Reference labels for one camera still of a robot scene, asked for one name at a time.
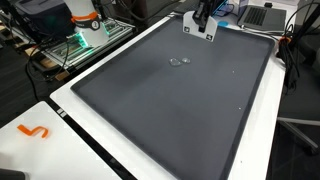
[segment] dark gray surface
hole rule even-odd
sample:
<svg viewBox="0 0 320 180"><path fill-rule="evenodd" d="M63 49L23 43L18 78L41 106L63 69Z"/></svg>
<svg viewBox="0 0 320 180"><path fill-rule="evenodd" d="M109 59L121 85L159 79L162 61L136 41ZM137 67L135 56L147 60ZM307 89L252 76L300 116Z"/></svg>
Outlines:
<svg viewBox="0 0 320 180"><path fill-rule="evenodd" d="M178 179L226 179L273 46L220 28L210 43L173 20L72 89Z"/></svg>

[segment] white table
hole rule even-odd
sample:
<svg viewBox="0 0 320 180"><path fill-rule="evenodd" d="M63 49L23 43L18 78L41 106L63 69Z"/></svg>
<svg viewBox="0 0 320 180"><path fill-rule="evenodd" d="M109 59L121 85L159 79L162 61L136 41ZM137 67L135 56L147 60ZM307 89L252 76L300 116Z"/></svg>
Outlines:
<svg viewBox="0 0 320 180"><path fill-rule="evenodd" d="M26 136L20 124L46 127L49 134ZM25 172L30 180L121 179L45 102L0 129L0 168Z"/></svg>
<svg viewBox="0 0 320 180"><path fill-rule="evenodd" d="M273 4L275 8L286 9L288 17L291 16L297 8L278 3ZM84 128L139 180L162 180L175 178L153 161L148 155L143 153L130 140L124 137L98 113L86 105L86 103L84 103L70 90L70 87L90 72L94 71L102 64L106 63L139 39L159 27L168 19L169 18L164 18L159 21L154 26L150 27L109 56L105 57L103 60L80 74L50 96L53 101L64 109L66 113L68 113L82 128ZM239 29L235 26L236 19L235 17L232 17L232 15L223 18L223 20L230 23L229 27ZM266 66L265 73L256 94L229 179L265 179L284 74L285 70L281 60L276 59L275 56L272 55Z"/></svg>

